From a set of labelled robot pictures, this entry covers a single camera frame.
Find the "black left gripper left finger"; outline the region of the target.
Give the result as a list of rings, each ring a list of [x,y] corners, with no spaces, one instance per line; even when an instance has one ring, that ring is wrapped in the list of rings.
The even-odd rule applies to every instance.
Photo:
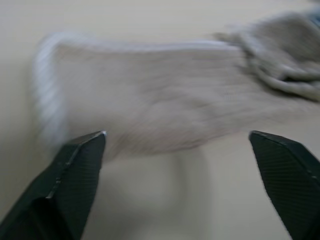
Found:
[[[65,143],[0,223],[0,240],[81,240],[99,183],[107,134]]]

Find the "beige towel with white border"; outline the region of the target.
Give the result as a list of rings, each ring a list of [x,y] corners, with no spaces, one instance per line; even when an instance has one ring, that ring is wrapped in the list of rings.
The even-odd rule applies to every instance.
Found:
[[[290,12],[216,40],[110,42],[46,37],[33,59],[36,138],[45,159],[106,131],[110,158],[198,147],[260,125],[320,114],[316,12]]]

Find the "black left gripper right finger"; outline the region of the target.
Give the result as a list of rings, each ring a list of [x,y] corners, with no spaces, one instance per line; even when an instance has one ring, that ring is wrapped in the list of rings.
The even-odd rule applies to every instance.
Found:
[[[265,191],[292,240],[320,240],[320,161],[301,143],[261,131],[249,141]]]

